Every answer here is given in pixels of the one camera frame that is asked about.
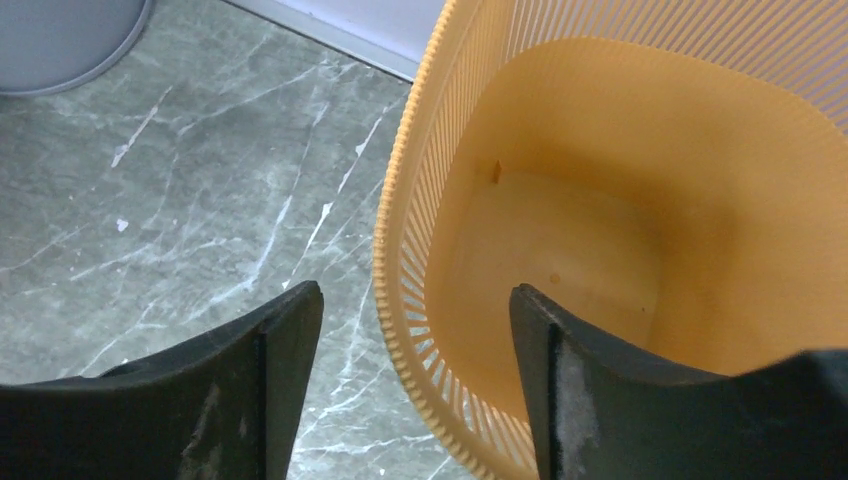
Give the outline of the large grey plastic bucket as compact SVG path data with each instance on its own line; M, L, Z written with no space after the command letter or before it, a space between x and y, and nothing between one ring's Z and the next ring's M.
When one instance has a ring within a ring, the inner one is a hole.
M3 0L1 94L31 97L85 84L140 38L150 0Z

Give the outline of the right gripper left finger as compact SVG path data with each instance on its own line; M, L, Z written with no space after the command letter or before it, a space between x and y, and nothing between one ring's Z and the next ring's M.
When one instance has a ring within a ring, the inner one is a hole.
M322 326L302 282L97 377L1 389L5 479L283 479Z

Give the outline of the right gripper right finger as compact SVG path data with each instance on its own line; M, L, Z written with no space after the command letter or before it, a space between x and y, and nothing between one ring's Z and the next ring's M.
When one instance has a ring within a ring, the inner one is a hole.
M528 284L509 315L543 479L843 479L847 353L722 376L593 326Z

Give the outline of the yellow mesh waste basket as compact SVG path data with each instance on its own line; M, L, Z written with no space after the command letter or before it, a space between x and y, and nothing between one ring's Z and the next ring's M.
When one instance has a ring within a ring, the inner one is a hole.
M847 353L843 1L448 1L386 172L380 327L479 479L543 479L509 300L722 376Z

